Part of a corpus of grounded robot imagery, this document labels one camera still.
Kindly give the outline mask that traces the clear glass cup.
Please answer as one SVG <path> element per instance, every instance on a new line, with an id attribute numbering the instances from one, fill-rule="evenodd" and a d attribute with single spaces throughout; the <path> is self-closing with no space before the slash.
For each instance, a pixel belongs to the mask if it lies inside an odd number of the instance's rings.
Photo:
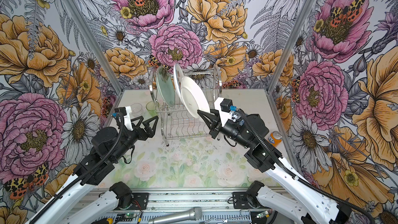
<path id="1" fill-rule="evenodd" d="M 130 106 L 131 115 L 133 117 L 139 117 L 143 114 L 143 106 L 140 103 L 134 103 Z"/>

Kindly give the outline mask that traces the green glass jar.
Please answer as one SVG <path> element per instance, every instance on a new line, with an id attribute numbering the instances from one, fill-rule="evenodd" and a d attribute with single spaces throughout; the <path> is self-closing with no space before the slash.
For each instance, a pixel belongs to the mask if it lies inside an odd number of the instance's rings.
<path id="1" fill-rule="evenodd" d="M 146 110 L 151 117 L 157 116 L 157 109 L 159 108 L 159 103 L 150 101 L 146 104 Z"/>

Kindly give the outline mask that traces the cream white plate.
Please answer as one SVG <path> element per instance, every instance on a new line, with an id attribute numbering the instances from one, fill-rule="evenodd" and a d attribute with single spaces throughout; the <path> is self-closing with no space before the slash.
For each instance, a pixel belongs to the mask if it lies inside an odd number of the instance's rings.
<path id="1" fill-rule="evenodd" d="M 201 117 L 197 110 L 210 112 L 208 100 L 201 87 L 190 77 L 184 76 L 181 82 L 181 96 L 187 111 L 196 119 Z"/>

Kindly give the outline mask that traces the chrome wire dish rack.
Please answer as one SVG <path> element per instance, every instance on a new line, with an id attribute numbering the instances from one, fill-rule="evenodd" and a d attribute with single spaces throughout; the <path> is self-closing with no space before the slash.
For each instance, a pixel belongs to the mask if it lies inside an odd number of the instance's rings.
<path id="1" fill-rule="evenodd" d="M 150 71 L 150 79 L 149 90 L 165 144 L 208 134 L 208 127 L 198 110 L 209 113 L 215 100 L 222 96 L 218 66 L 183 70 L 175 64 L 171 72 L 163 67 L 154 67 Z"/>

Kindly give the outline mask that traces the white watermelon pattern plate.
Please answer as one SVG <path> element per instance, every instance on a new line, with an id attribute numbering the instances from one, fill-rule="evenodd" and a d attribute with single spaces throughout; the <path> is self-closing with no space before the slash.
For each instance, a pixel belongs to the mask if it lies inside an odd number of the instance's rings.
<path id="1" fill-rule="evenodd" d="M 180 98 L 180 100 L 182 101 L 180 88 L 181 88 L 182 79 L 184 78 L 184 74 L 183 74 L 182 68 L 180 67 L 180 65 L 178 63 L 174 64 L 173 77 L 174 77 L 174 85 L 175 85 L 177 95 Z"/>

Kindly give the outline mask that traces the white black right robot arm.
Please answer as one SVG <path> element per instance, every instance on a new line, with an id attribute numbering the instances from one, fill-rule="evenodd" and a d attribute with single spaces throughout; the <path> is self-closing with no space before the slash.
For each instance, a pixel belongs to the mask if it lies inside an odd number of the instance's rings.
<path id="1" fill-rule="evenodd" d="M 291 195 L 291 198 L 279 195 L 254 181 L 246 191 L 250 206 L 272 208 L 297 224 L 344 224 L 349 220 L 355 207 L 298 175 L 281 152 L 265 139 L 269 130 L 258 114 L 211 110 L 198 111 L 198 115 L 212 138 L 222 135 L 246 148 L 244 156 L 249 164 L 277 181 Z"/>

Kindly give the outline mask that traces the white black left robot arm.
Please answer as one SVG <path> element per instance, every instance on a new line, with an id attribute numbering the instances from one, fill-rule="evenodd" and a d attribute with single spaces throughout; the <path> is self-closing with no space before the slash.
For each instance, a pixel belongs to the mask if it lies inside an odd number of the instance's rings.
<path id="1" fill-rule="evenodd" d="M 60 190 L 28 220 L 29 224 L 54 224 L 62 221 L 75 204 L 110 174 L 115 164 L 129 150 L 135 149 L 137 141 L 155 136 L 159 121 L 157 116 L 148 120 L 139 116 L 128 121 L 132 125 L 132 130 L 129 130 L 123 116 L 117 113 L 115 119 L 119 129 L 105 127 L 97 132 L 90 153 L 75 167 Z"/>

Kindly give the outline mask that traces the pale green plate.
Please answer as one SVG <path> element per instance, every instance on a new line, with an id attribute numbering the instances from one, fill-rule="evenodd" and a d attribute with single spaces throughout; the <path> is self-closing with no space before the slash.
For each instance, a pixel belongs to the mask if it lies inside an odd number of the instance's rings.
<path id="1" fill-rule="evenodd" d="M 159 67 L 156 80 L 157 88 L 166 105 L 169 107 L 175 106 L 175 89 L 169 71 L 164 67 Z"/>

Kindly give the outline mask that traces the orange soda can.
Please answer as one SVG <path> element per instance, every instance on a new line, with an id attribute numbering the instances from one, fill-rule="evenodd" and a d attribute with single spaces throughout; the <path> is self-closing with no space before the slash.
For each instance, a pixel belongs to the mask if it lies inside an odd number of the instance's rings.
<path id="1" fill-rule="evenodd" d="M 277 147 L 283 141 L 283 135 L 279 131 L 273 131 L 268 137 L 269 143 Z"/>

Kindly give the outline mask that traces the silver microphone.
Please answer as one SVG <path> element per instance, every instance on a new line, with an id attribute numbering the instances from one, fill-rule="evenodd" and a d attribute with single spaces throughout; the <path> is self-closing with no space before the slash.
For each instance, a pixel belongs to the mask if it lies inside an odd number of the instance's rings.
<path id="1" fill-rule="evenodd" d="M 200 220 L 203 216 L 202 209 L 200 207 L 194 207 L 187 211 L 177 212 L 164 216 L 152 218 L 148 221 L 149 224 L 172 224 L 178 222 L 184 222 L 189 220 Z"/>

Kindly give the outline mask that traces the aluminium front rail frame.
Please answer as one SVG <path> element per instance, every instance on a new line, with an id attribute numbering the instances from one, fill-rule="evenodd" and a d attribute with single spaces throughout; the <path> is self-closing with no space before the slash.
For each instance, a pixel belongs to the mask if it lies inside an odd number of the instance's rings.
<path id="1" fill-rule="evenodd" d="M 62 224 L 90 224 L 103 218 L 138 218 L 139 216 L 155 218 L 167 213 L 180 213 L 192 209 L 199 213 L 202 221 L 207 212 L 215 212 L 218 217 L 231 211 L 238 214 L 265 211 L 271 209 L 288 219 L 298 223 L 306 216 L 317 224 L 326 224 L 332 218 L 326 211 L 329 204 L 324 197 L 315 203 L 299 203 L 291 198 L 281 195 L 268 187 L 260 188 L 254 194 L 256 200 L 249 203 L 243 191 L 232 192 L 222 190 L 217 192 L 198 191 L 156 191 L 152 193 L 135 191 L 132 193 L 133 201 L 128 208 L 120 208 L 119 201 L 106 192 L 84 208 L 70 214 L 60 221 Z"/>

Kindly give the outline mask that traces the aluminium corner post left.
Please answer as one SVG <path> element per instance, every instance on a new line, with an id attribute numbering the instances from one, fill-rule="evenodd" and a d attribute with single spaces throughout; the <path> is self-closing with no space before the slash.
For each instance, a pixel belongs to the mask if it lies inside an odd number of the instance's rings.
<path id="1" fill-rule="evenodd" d="M 87 41 L 91 51 L 94 53 L 96 58 L 98 59 L 99 64 L 104 70 L 106 76 L 109 79 L 109 82 L 113 85 L 116 93 L 121 95 L 123 93 L 124 87 L 118 81 L 116 75 L 114 74 L 110 64 L 108 63 L 99 43 L 94 37 L 93 32 L 91 31 L 88 23 L 85 20 L 83 13 L 80 11 L 78 5 L 75 0 L 61 0 L 63 2 L 64 7 L 70 13 L 72 19 L 80 29 L 83 37 Z"/>

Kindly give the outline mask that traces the aluminium corner post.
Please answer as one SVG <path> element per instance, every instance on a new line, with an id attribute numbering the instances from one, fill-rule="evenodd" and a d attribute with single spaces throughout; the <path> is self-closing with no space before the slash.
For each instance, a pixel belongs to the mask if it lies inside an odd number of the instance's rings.
<path id="1" fill-rule="evenodd" d="M 113 85 L 116 93 L 121 95 L 123 93 L 124 87 L 118 81 L 116 75 L 114 74 L 110 64 L 108 63 L 99 43 L 94 37 L 93 32 L 91 31 L 88 23 L 85 20 L 83 13 L 80 11 L 78 5 L 75 0 L 61 0 L 63 2 L 64 7 L 70 13 L 72 19 L 80 29 L 83 37 L 87 41 L 91 51 L 94 53 L 96 58 L 98 59 L 99 64 L 104 70 L 106 76 L 109 79 L 109 82 Z"/>
<path id="2" fill-rule="evenodd" d="M 304 25 L 305 20 L 309 16 L 309 12 L 311 11 L 313 5 L 316 3 L 317 0 L 305 0 L 304 5 L 298 11 L 297 19 L 294 23 L 293 29 L 290 32 L 288 37 L 287 43 L 283 48 L 283 52 L 280 56 L 279 63 L 277 64 L 273 75 L 271 76 L 271 80 L 268 84 L 266 92 L 271 94 L 274 90 L 280 76 L 282 75 L 283 69 L 285 65 L 288 63 L 289 57 L 291 55 L 294 43 L 296 42 L 301 28 Z"/>

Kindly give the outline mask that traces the aluminium corner post right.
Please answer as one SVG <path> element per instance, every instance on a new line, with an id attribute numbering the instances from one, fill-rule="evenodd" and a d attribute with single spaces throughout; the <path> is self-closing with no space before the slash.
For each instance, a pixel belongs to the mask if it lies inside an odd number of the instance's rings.
<path id="1" fill-rule="evenodd" d="M 283 48 L 283 52 L 280 56 L 279 63 L 277 64 L 273 75 L 271 76 L 271 80 L 268 84 L 266 92 L 271 94 L 274 90 L 280 76 L 282 75 L 283 69 L 285 65 L 288 63 L 289 57 L 291 55 L 294 43 L 296 42 L 301 28 L 304 25 L 305 20 L 309 16 L 309 12 L 311 11 L 313 5 L 316 3 L 317 0 L 305 0 L 304 5 L 298 11 L 297 19 L 294 23 L 293 29 L 290 32 L 288 37 L 287 43 Z"/>

